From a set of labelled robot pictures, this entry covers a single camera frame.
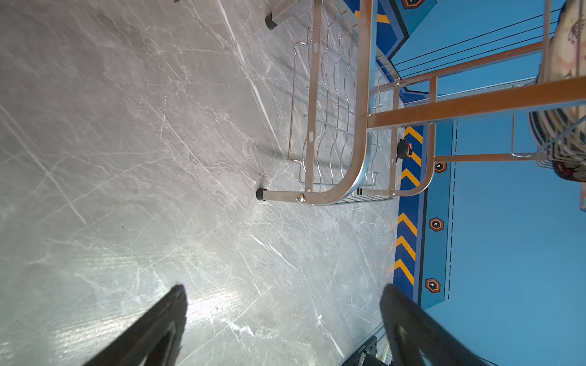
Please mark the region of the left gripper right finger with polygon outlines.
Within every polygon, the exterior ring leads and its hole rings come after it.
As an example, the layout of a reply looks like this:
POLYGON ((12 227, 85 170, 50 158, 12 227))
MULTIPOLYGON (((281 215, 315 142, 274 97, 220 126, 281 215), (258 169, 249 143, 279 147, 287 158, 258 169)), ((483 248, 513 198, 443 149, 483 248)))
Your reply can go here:
POLYGON ((379 305, 395 365, 485 364, 395 285, 379 305))

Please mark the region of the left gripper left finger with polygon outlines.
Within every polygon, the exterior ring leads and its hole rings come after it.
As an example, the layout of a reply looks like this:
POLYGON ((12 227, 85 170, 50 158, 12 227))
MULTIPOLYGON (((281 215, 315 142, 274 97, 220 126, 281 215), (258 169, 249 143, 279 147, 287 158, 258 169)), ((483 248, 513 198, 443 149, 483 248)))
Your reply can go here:
POLYGON ((183 285, 173 286, 87 365, 174 365, 186 327, 188 298, 183 285))

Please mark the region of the steel two-tier dish rack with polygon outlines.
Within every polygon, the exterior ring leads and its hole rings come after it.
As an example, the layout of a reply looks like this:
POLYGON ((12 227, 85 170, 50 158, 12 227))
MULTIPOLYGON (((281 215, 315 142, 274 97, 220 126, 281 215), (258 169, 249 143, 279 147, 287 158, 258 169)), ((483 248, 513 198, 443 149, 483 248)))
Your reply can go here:
POLYGON ((259 201, 298 202, 310 205, 339 204, 353 194, 361 195, 363 176, 371 162, 370 134, 372 131, 389 129, 392 132, 392 147, 398 146, 398 129, 427 125, 427 168, 422 181, 411 190, 396 188, 396 169, 390 172, 390 187, 386 190, 374 190, 370 194, 376 197, 392 199, 395 197, 412 197, 425 191, 433 180, 435 163, 467 162, 512 162, 535 161, 542 152, 537 150, 530 155, 485 154, 467 156, 436 155, 436 124, 439 121, 459 117, 473 117, 484 114, 518 111, 544 111, 562 107, 578 107, 585 103, 585 78, 574 76, 559 81, 541 82, 520 88, 502 89, 484 94, 467 95, 457 99, 437 98, 438 81, 441 77, 502 63, 504 61, 526 56, 540 51, 543 55, 542 67, 547 67, 551 39, 545 37, 542 42, 508 50, 433 71, 410 79, 399 79, 392 85, 383 85, 376 90, 372 88, 372 71, 374 70, 374 46, 377 33, 376 22, 378 7, 373 1, 360 3, 359 19, 359 59, 356 81, 356 103, 353 153, 347 173, 341 181, 326 192, 314 190, 314 159, 316 157, 315 132, 317 123, 317 92, 321 64, 321 19, 322 2, 314 3, 314 25, 311 38, 311 72, 308 97, 308 126, 305 137, 305 188, 301 192, 270 191, 258 188, 256 198, 259 201), (390 111, 375 112, 371 107, 371 97, 379 92, 393 92, 393 108, 390 111))

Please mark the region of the cream plate with panda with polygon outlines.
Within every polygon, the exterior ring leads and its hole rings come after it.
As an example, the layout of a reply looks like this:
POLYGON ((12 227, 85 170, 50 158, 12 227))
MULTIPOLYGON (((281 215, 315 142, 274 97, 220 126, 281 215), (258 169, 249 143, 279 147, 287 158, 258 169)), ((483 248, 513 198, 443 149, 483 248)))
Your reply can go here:
POLYGON ((540 67, 539 83, 585 76, 585 1, 566 1, 540 67))

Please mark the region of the white plate orange sunburst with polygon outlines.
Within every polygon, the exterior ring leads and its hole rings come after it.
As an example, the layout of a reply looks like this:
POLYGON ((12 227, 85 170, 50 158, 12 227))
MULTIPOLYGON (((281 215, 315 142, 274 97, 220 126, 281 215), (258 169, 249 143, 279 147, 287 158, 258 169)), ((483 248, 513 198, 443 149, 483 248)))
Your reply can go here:
POLYGON ((537 165, 566 181, 585 182, 585 107, 529 113, 537 165))

